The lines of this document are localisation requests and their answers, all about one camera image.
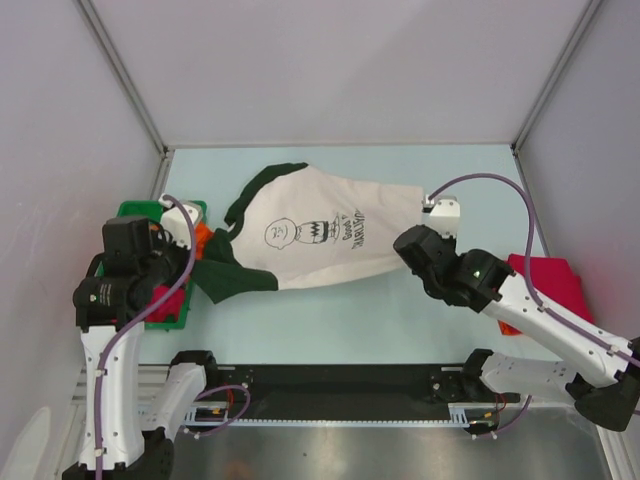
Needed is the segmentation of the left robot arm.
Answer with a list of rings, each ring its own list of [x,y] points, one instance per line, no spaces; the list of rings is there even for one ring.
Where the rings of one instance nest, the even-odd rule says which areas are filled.
[[[221,376],[209,351],[182,351],[145,416],[138,364],[145,319],[187,280],[195,263],[191,218],[168,227],[140,216],[102,228],[103,250],[73,294],[87,375],[79,458],[66,479],[167,479],[174,442],[196,398],[214,397]]]

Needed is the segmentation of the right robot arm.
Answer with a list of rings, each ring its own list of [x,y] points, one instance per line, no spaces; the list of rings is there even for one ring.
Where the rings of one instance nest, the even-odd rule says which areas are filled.
[[[519,393],[573,406],[592,423],[627,429],[639,402],[639,342],[589,323],[527,285],[493,254],[456,252],[453,239],[416,225],[393,244],[426,294],[507,323],[556,355],[554,361],[477,350],[461,376],[463,393],[484,401],[494,392]]]

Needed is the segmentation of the white and green t-shirt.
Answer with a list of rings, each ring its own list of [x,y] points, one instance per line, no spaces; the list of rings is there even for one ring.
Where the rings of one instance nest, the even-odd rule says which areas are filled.
[[[307,163],[268,166],[208,235],[192,279],[218,304],[394,271],[403,263],[393,243],[420,222],[423,196],[420,186],[352,180]]]

